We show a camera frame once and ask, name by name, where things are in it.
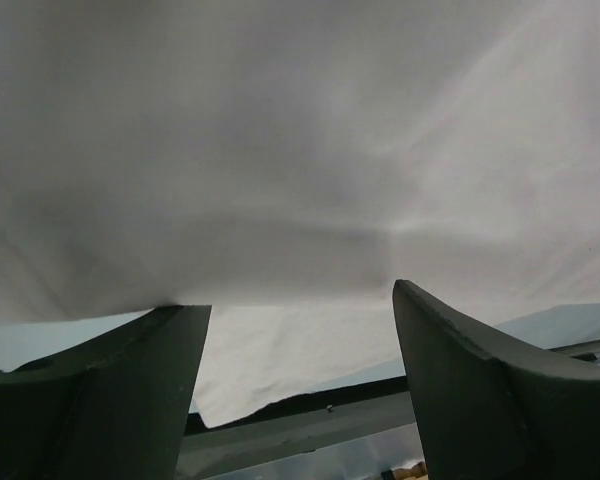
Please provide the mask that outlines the white t shirt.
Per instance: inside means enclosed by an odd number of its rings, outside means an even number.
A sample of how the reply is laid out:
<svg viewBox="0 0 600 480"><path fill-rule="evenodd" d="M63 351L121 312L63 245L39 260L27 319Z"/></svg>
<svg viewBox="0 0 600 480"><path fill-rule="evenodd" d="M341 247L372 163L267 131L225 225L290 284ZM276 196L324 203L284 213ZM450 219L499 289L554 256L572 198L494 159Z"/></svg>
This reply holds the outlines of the white t shirt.
<svg viewBox="0 0 600 480"><path fill-rule="evenodd" d="M208 425L600 304L600 1L0 1L0 356L213 307Z"/></svg>

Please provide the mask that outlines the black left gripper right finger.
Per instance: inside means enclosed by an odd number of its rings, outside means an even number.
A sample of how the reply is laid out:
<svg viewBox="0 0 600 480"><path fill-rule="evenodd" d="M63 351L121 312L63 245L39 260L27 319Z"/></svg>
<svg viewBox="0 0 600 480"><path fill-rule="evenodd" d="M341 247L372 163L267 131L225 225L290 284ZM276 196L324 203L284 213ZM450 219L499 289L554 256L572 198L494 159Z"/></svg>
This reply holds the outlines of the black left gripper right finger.
<svg viewBox="0 0 600 480"><path fill-rule="evenodd" d="M394 318L433 479L600 479L600 340L543 349L406 280Z"/></svg>

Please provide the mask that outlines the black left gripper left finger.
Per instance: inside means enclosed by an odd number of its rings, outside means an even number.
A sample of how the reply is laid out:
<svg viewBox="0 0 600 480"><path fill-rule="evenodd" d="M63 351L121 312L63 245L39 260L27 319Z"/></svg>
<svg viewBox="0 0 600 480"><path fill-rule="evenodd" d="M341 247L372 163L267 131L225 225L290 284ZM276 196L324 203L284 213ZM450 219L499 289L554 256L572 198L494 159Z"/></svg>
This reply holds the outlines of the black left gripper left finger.
<svg viewBox="0 0 600 480"><path fill-rule="evenodd" d="M0 371L0 479L171 479L208 306L161 307Z"/></svg>

